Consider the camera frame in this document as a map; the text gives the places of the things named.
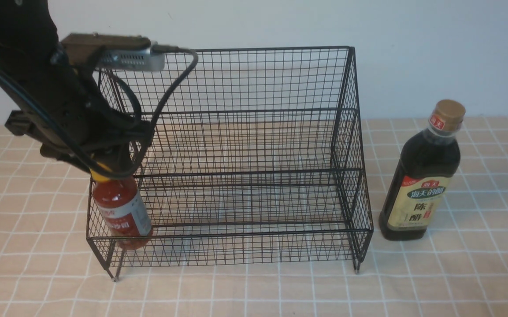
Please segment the yellow bottle cap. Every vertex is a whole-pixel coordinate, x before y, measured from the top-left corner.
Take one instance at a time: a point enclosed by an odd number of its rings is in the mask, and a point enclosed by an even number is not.
[[[107,171],[111,171],[110,168],[107,167],[107,165],[103,164],[103,163],[97,163],[99,164],[99,166],[101,166],[102,168],[104,168],[105,170]],[[97,174],[97,172],[95,172],[94,170],[90,170],[91,171],[91,177],[93,178],[93,180],[97,183],[103,183],[103,182],[109,182],[111,179],[108,178],[108,177],[105,177],[101,174]]]

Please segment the red label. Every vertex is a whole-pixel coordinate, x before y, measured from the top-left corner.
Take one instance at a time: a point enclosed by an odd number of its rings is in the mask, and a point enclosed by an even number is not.
[[[401,184],[401,186],[402,187],[407,187],[407,186],[410,186],[410,185],[414,185],[414,184],[420,182],[421,180],[422,180],[422,178],[420,178],[420,179],[414,179],[414,178],[405,176],[403,178],[403,183]]]
[[[426,182],[423,182],[423,184],[421,185],[422,188],[430,188],[430,187],[437,187],[438,185],[440,184],[440,182],[434,180],[434,179],[431,179],[429,181],[426,181]]]
[[[430,122],[438,130],[443,130],[445,126],[445,121],[440,119],[440,117],[438,117],[435,114],[432,114],[432,116],[430,117]]]
[[[139,236],[137,224],[134,221],[133,214],[125,215],[121,218],[107,218],[105,222],[111,229],[115,229],[123,236]]]

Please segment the robotic arm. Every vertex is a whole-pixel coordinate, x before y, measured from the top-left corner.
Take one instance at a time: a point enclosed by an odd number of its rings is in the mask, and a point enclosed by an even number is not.
[[[166,90],[150,121],[141,118],[129,86],[107,72],[131,102],[133,116],[111,109],[93,78],[96,68],[159,71],[169,52],[192,54],[193,62]],[[42,156],[86,172],[113,179],[132,175],[163,106],[197,61],[192,50],[144,37],[70,34],[60,42],[47,0],[0,0],[0,86],[20,108],[5,126],[40,141]],[[99,80],[104,76],[99,72]],[[129,144],[139,148],[133,157]]]

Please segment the red sauce bottle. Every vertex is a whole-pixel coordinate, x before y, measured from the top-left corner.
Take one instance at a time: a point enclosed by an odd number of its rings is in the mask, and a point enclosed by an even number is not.
[[[91,176],[96,182],[92,190],[93,200],[113,236],[152,235],[152,223],[133,177],[109,179],[93,171]],[[150,239],[130,239],[117,243],[125,250],[136,250],[149,241]]]

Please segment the black cable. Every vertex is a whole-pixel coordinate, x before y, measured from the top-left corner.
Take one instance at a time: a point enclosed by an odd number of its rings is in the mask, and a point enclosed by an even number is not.
[[[179,86],[179,84],[191,73],[193,68],[197,65],[197,62],[199,61],[199,56],[194,50],[188,50],[186,48],[175,48],[173,46],[155,46],[155,52],[183,52],[186,54],[192,54],[193,55],[193,61],[187,68],[179,75],[178,78],[174,82],[171,83],[171,85],[168,87],[166,92],[164,93],[162,99],[160,99],[158,106],[156,107],[156,110],[154,111],[154,114],[152,115],[152,118],[150,120],[151,122],[151,131],[150,131],[150,137],[148,139],[148,142],[146,144],[142,145],[141,150],[138,152],[137,156],[133,159],[133,166],[129,168],[126,171],[120,171],[120,172],[111,172],[106,170],[105,168],[101,167],[96,161],[94,161],[87,153],[83,152],[81,147],[74,141],[65,130],[58,125],[44,110],[44,108],[40,107],[36,100],[32,99],[29,94],[24,90],[17,82],[15,82],[10,76],[8,76],[5,72],[0,70],[0,82],[2,84],[7,85],[14,93],[17,94],[18,97],[20,97],[32,110],[40,116],[42,121],[46,125],[48,125],[49,128],[51,128],[54,133],[64,142],[65,146],[73,152],[73,154],[89,169],[95,171],[95,173],[103,175],[103,177],[111,178],[111,179],[123,179],[129,176],[132,176],[134,172],[139,168],[139,166],[142,163],[142,160],[145,157],[146,151],[148,147],[150,146],[154,132],[155,132],[155,126],[158,121],[159,115],[165,106],[167,99],[170,98],[171,94],[174,92],[174,90]]]

